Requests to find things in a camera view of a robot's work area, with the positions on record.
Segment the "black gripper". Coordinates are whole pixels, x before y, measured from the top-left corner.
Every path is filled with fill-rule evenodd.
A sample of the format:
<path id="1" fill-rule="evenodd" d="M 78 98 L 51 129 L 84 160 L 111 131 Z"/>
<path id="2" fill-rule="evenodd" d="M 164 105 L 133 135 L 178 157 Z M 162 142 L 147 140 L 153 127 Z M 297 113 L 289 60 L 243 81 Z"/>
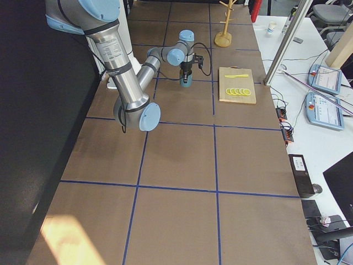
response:
<path id="1" fill-rule="evenodd" d="M 192 63 L 191 62 L 182 62 L 180 64 L 180 69 L 184 71 L 192 70 Z"/>

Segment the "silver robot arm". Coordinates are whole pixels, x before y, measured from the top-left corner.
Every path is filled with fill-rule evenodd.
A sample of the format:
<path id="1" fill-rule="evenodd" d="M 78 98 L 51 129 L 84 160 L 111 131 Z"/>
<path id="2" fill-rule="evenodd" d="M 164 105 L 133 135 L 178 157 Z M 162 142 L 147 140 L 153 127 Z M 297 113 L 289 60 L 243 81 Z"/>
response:
<path id="1" fill-rule="evenodd" d="M 114 117 L 123 129 L 151 131 L 159 123 L 161 109 L 145 93 L 147 85 L 162 62 L 180 66 L 181 81 L 190 86 L 194 54 L 194 33 L 183 30 L 173 46 L 154 47 L 138 72 L 135 72 L 119 34 L 122 1 L 46 1 L 46 19 L 50 28 L 92 39 L 103 59 L 107 74 L 115 83 L 119 96 Z"/>

